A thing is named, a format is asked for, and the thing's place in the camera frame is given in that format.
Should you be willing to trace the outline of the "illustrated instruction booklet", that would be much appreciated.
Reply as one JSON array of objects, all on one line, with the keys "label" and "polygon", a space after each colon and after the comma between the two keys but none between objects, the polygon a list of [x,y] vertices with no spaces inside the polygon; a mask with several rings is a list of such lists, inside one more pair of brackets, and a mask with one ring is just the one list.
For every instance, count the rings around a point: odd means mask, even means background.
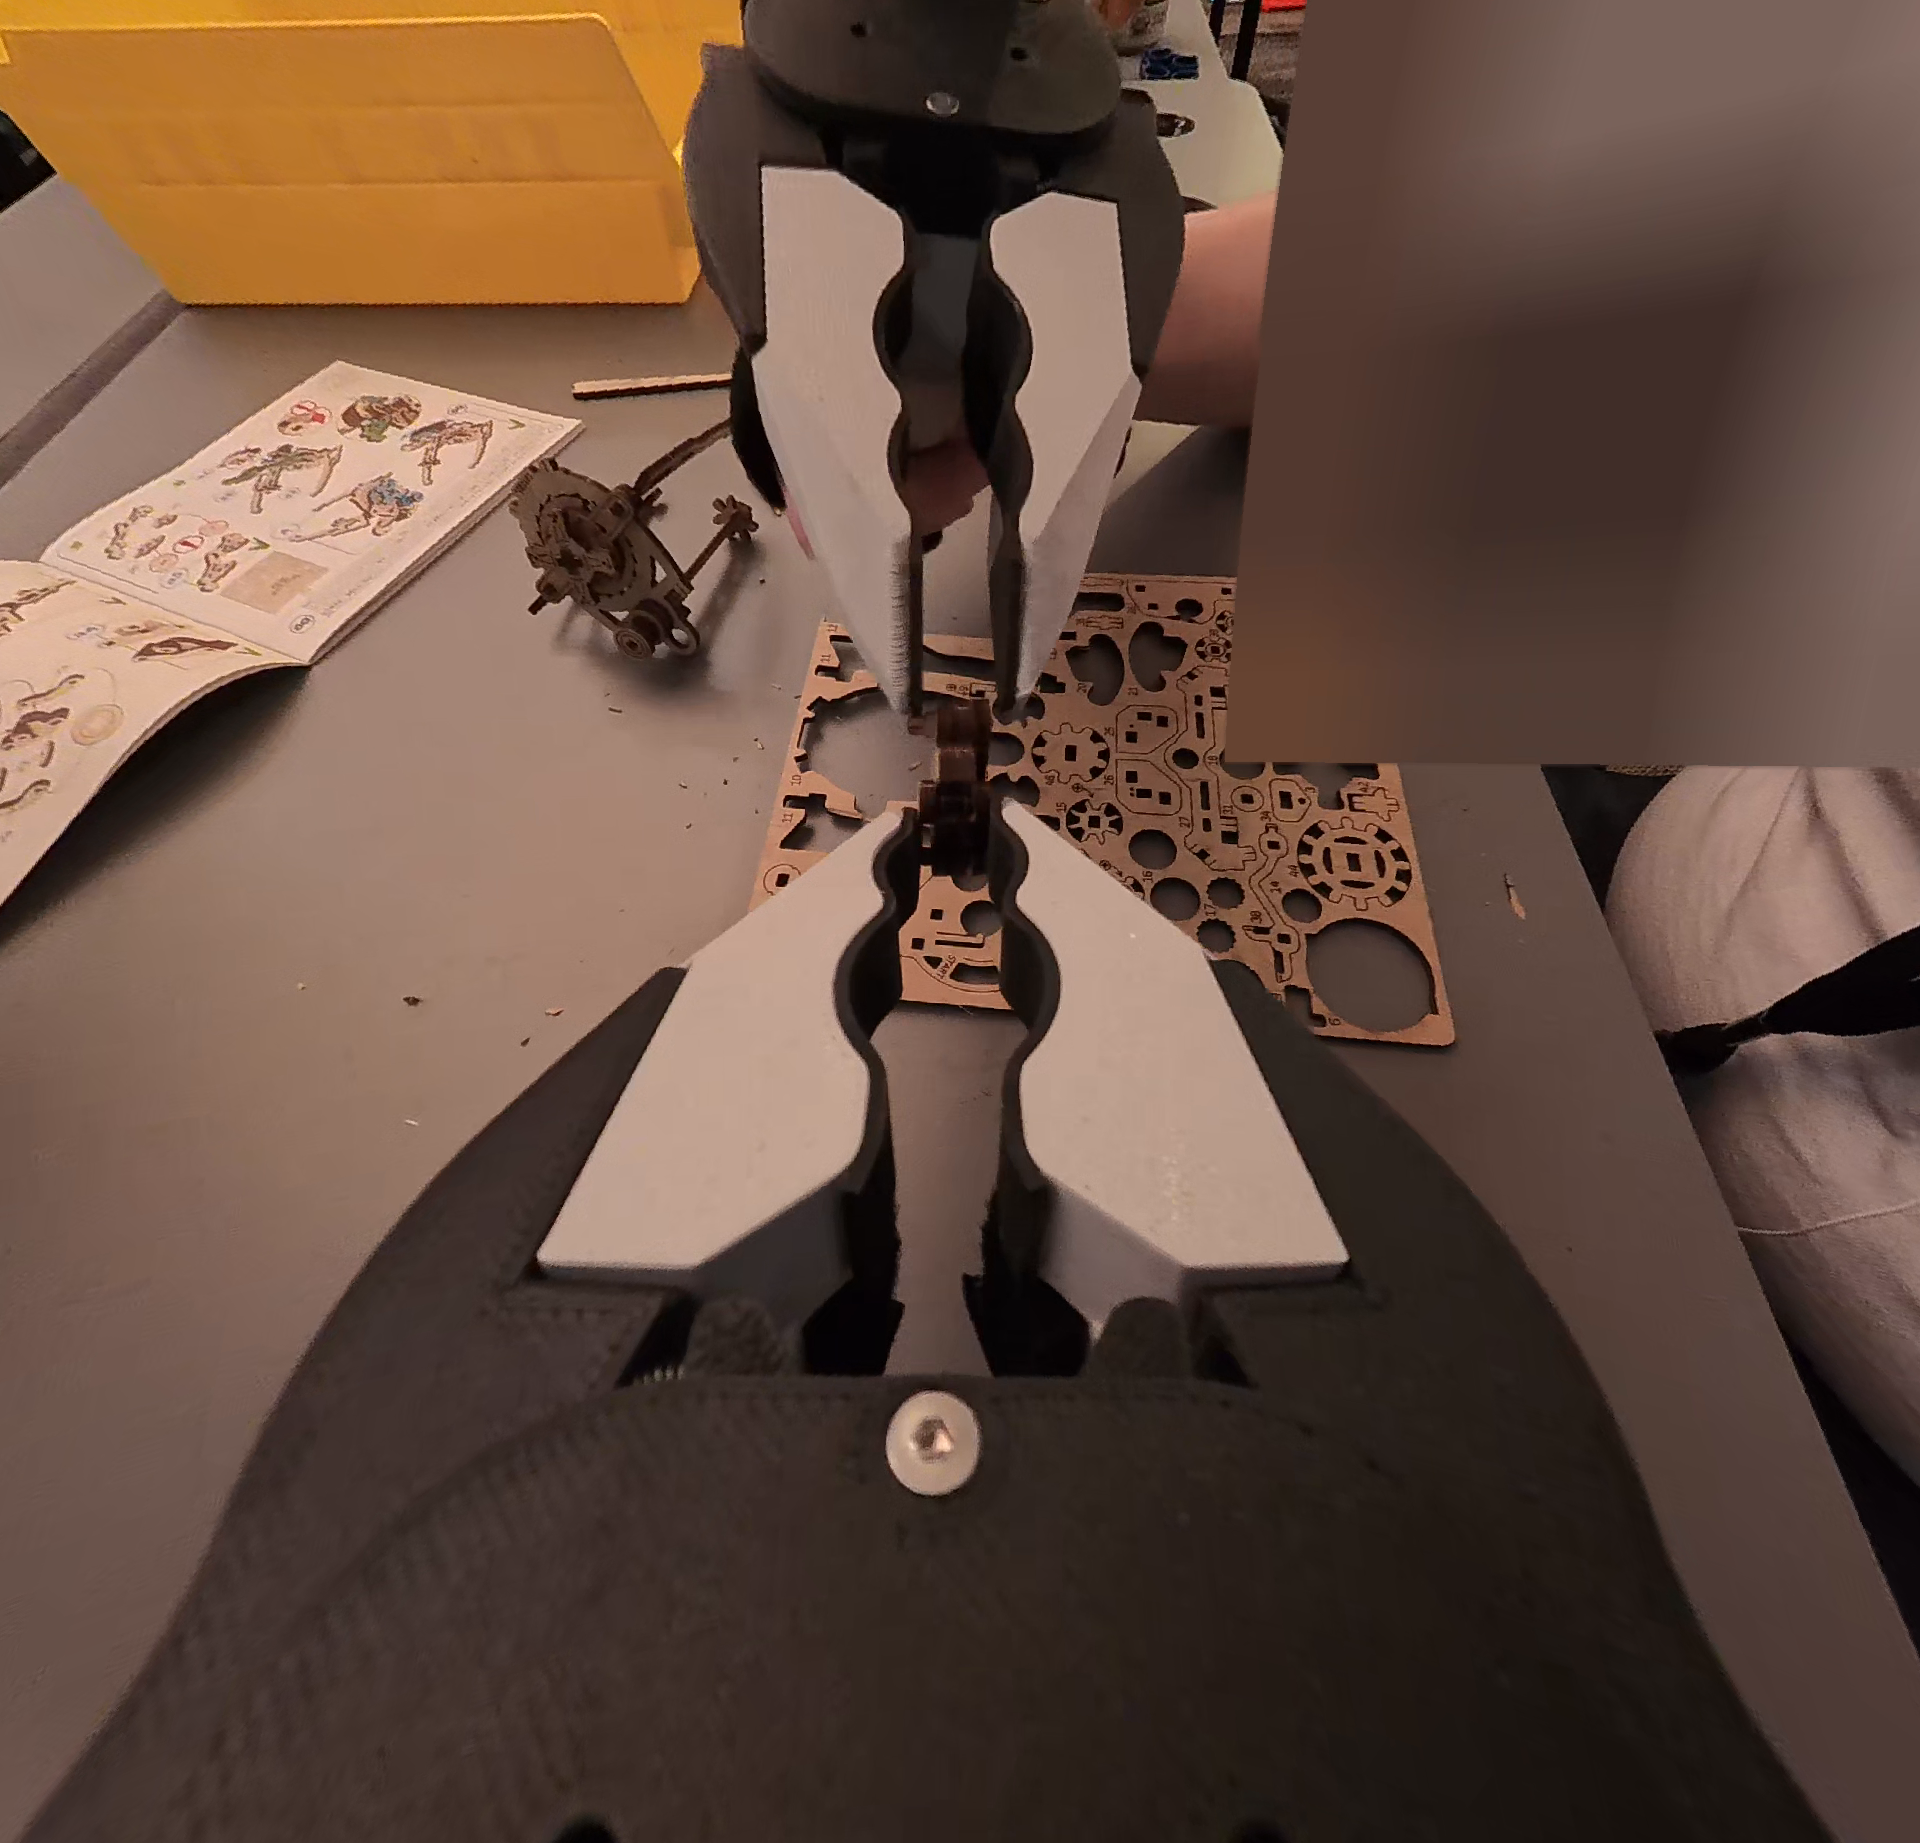
[{"label": "illustrated instruction booklet", "polygon": [[5,560],[0,891],[179,712],[319,662],[575,432],[333,363],[37,560]]}]

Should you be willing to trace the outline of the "person's white shirt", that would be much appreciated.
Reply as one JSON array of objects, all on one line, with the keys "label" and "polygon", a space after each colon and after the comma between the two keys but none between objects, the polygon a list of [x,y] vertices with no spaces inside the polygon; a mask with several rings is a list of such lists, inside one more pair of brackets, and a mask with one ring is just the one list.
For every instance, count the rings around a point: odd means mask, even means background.
[{"label": "person's white shirt", "polygon": [[[1604,917],[1658,1030],[1750,1018],[1917,931],[1920,779],[1691,767],[1625,836]],[[1760,1037],[1682,1108],[1780,1329],[1917,1477],[1917,1030]]]}]

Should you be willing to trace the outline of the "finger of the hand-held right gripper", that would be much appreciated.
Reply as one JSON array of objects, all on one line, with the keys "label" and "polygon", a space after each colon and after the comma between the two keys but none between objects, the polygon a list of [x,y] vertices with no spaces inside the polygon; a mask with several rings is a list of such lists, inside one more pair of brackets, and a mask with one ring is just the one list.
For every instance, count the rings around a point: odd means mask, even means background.
[{"label": "finger of the hand-held right gripper", "polygon": [[903,221],[828,168],[760,168],[758,190],[754,393],[787,526],[828,573],[884,696],[913,714],[913,521],[892,460],[903,399],[874,330],[903,274]]},{"label": "finger of the hand-held right gripper", "polygon": [[1017,719],[1073,618],[1140,380],[1115,202],[1042,196],[997,217],[989,271],[1019,317],[989,464],[993,714]]}]

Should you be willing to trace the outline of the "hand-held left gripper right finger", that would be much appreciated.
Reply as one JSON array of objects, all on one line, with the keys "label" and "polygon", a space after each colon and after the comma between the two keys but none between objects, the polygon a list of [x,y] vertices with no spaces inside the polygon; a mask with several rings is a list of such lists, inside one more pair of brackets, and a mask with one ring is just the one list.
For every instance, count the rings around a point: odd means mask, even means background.
[{"label": "hand-held left gripper right finger", "polygon": [[1034,811],[989,831],[1022,1037],[973,1279],[993,1373],[1065,1379],[1132,1299],[1322,1284],[1346,1244],[1203,951]]}]

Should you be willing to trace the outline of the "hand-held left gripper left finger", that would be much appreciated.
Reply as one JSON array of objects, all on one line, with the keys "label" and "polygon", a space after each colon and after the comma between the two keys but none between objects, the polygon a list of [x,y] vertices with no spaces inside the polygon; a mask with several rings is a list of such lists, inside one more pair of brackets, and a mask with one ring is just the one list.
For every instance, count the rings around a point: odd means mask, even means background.
[{"label": "hand-held left gripper left finger", "polygon": [[884,1373],[900,1329],[892,1098],[919,822],[884,811],[704,944],[540,1247],[548,1279],[745,1296],[807,1373]]}]

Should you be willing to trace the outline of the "dark wooden gear mechanism model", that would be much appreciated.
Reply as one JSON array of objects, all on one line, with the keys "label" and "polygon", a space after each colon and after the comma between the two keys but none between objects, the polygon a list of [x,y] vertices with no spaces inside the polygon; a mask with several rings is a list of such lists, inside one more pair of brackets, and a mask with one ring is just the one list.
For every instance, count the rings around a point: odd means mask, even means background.
[{"label": "dark wooden gear mechanism model", "polygon": [[749,548],[758,538],[758,517],[745,498],[719,497],[708,504],[716,532],[689,564],[667,553],[654,521],[661,511],[661,484],[728,437],[732,425],[716,422],[702,437],[679,438],[630,487],[604,487],[557,460],[531,464],[507,497],[524,532],[524,555],[539,573],[531,618],[574,602],[608,628],[630,661],[696,653],[702,635],[689,618],[694,576],[719,553]]}]

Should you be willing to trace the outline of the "laser-cut plywood parts sheet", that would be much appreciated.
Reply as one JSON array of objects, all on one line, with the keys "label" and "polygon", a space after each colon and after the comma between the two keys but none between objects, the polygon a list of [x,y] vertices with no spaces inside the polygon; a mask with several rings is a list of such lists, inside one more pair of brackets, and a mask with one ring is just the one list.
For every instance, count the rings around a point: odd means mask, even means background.
[{"label": "laser-cut plywood parts sheet", "polygon": [[[1228,763],[1232,638],[1228,576],[1084,576],[1036,696],[993,726],[993,793],[1215,959],[1246,966],[1322,1037],[1451,1046],[1403,770]],[[821,763],[828,726],[874,708],[876,676],[851,635],[821,621],[754,905],[874,815]],[[928,880],[900,933],[903,998],[1002,1013],[997,951],[987,886]]]}]

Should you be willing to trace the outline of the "yellow plastic bin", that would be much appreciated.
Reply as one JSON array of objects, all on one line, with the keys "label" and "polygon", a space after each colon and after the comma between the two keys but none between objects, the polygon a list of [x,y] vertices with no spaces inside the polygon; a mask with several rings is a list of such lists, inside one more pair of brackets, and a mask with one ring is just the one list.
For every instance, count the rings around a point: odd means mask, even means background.
[{"label": "yellow plastic bin", "polygon": [[679,307],[736,0],[0,0],[0,98],[185,307]]}]

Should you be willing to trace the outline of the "person's right hand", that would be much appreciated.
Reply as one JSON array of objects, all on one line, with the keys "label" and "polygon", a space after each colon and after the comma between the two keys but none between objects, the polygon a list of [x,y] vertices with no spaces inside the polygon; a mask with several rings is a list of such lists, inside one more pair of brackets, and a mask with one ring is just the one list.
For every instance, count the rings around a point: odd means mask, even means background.
[{"label": "person's right hand", "polygon": [[973,511],[982,489],[989,489],[989,477],[965,437],[903,451],[900,498],[927,548]]}]

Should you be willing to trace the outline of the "person's right forearm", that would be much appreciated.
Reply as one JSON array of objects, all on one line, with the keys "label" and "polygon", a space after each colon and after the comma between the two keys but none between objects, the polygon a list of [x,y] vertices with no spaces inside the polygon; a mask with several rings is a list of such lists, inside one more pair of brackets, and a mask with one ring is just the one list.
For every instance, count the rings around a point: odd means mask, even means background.
[{"label": "person's right forearm", "polygon": [[1140,422],[1251,425],[1274,197],[1188,213],[1181,282],[1140,380]]}]

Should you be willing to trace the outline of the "small dark wooden gear part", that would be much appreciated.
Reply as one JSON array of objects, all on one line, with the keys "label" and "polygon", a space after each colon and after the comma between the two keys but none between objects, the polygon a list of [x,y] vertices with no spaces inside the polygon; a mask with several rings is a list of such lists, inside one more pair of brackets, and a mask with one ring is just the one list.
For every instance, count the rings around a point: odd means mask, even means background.
[{"label": "small dark wooden gear part", "polygon": [[919,779],[919,866],[944,880],[965,880],[987,866],[989,843],[989,737],[993,712],[987,696],[946,696],[934,714],[934,763]]}]

